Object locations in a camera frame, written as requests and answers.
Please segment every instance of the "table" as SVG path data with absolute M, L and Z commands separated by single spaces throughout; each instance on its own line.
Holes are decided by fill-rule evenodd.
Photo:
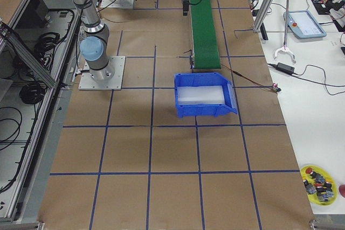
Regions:
M 319 23 L 331 21 L 328 16 L 320 16 L 314 9 L 311 0 L 309 11 Z M 273 3 L 286 5 L 286 0 L 273 0 Z M 290 10 L 305 10 L 306 0 L 290 0 Z M 284 41 L 285 10 L 272 5 L 272 13 L 267 15 L 264 23 L 268 32 L 268 41 L 261 41 L 267 63 L 281 62 L 295 67 L 296 73 L 302 73 L 306 65 L 312 64 L 325 69 L 327 83 L 345 85 L 345 56 L 340 47 L 341 33 L 334 24 L 324 26 L 327 36 L 321 39 L 298 39 L 288 33 L 288 46 L 295 54 L 297 63 L 293 64 L 289 55 L 279 54 L 274 60 L 274 51 L 282 47 Z M 288 127 L 295 155 L 302 168 L 307 164 L 315 164 L 328 171 L 336 184 L 345 183 L 345 131 L 343 104 L 345 94 L 330 96 L 322 85 L 305 82 L 281 72 L 270 69 L 273 82 L 278 83 L 282 91 L 278 94 L 282 113 Z M 317 68 L 308 68 L 304 78 L 323 82 L 323 72 Z M 340 92 L 344 88 L 329 87 L 331 93 Z M 330 206 L 312 204 L 314 214 L 343 214 L 345 199 L 339 196 Z

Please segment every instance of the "reacher grabber tool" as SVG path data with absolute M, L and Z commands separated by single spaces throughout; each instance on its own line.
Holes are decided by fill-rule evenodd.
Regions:
M 286 11 L 285 11 L 285 30 L 284 30 L 284 43 L 283 47 L 277 49 L 274 53 L 274 59 L 277 58 L 279 52 L 284 52 L 290 54 L 292 62 L 296 63 L 295 54 L 287 47 L 287 27 L 288 27 L 288 18 L 289 18 L 289 0 L 286 0 Z

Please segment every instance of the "conveyor belt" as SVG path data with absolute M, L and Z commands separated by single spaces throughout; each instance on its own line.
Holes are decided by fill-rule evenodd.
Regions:
M 198 3 L 199 1 L 190 0 L 191 3 Z M 192 5 L 191 17 L 195 68 L 220 68 L 219 51 L 210 0 L 202 0 L 200 4 Z

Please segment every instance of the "metal base plate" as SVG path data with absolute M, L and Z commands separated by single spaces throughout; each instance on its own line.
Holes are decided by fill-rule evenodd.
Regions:
M 115 67 L 115 74 L 109 80 L 95 81 L 89 73 L 81 75 L 79 90 L 121 90 L 123 71 L 125 70 L 125 56 L 110 56 L 109 62 Z
M 102 0 L 101 8 L 105 8 L 109 5 L 111 0 Z M 108 8 L 118 8 L 118 9 L 132 9 L 134 6 L 134 0 L 117 0 L 115 3 L 108 6 Z

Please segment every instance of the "floor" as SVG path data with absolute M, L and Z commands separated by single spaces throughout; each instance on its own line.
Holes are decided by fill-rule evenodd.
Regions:
M 239 114 L 179 119 L 190 72 L 181 0 L 105 10 L 123 89 L 73 87 L 39 220 L 46 229 L 309 229 L 313 218 L 275 93 L 226 69 Z M 211 0 L 223 65 L 272 85 L 247 0 Z

